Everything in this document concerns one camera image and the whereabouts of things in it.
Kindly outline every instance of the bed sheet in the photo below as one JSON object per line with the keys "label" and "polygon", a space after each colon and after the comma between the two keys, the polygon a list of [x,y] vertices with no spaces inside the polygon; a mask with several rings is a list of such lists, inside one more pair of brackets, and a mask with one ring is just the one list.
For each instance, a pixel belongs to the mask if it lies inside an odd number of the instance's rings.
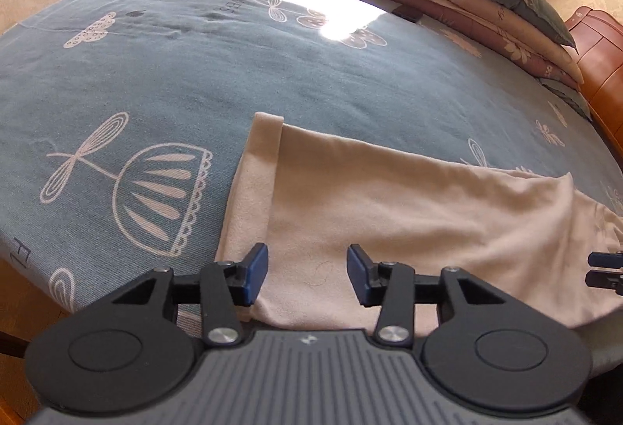
{"label": "bed sheet", "polygon": [[15,26],[0,37],[2,256],[68,310],[155,266],[198,271],[258,111],[448,161],[571,172],[623,215],[621,170],[588,121],[397,6],[63,0]]}

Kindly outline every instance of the ribbed gray surface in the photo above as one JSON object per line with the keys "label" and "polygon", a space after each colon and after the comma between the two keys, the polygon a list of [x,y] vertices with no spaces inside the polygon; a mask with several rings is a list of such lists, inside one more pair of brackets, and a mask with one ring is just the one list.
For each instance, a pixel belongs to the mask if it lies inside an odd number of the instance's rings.
{"label": "ribbed gray surface", "polygon": [[[46,409],[33,425],[478,425],[516,423],[437,394],[405,352],[363,332],[258,332],[249,345],[207,356],[179,393],[119,418]],[[525,424],[580,425],[573,411]]]}

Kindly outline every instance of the wooden floor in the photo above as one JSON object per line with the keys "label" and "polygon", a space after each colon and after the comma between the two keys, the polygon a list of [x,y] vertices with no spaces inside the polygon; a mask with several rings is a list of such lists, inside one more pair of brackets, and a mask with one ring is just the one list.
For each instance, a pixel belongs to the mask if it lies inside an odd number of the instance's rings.
{"label": "wooden floor", "polygon": [[[31,340],[66,313],[0,259],[0,330]],[[38,408],[24,375],[24,361],[0,354],[0,396],[27,420]]]}

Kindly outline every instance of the brown leather headboard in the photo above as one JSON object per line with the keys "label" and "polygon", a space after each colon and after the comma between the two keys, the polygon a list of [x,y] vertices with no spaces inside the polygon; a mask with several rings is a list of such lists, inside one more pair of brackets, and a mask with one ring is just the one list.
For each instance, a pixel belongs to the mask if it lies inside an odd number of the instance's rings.
{"label": "brown leather headboard", "polygon": [[579,7],[566,21],[577,45],[571,56],[596,121],[623,155],[623,26],[602,10]]}

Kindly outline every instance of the folded beige cloth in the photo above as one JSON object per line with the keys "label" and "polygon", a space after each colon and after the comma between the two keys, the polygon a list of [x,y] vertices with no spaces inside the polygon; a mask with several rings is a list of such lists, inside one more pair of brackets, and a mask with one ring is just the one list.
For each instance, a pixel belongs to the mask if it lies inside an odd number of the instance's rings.
{"label": "folded beige cloth", "polygon": [[[375,261],[438,275],[457,265],[575,327],[623,303],[584,284],[591,251],[621,248],[623,220],[574,188],[541,177],[449,163],[304,130],[255,115],[229,195],[217,260],[267,242],[269,273],[251,315],[283,328],[372,329],[359,305],[348,245]],[[437,325],[418,306],[415,329]]]}

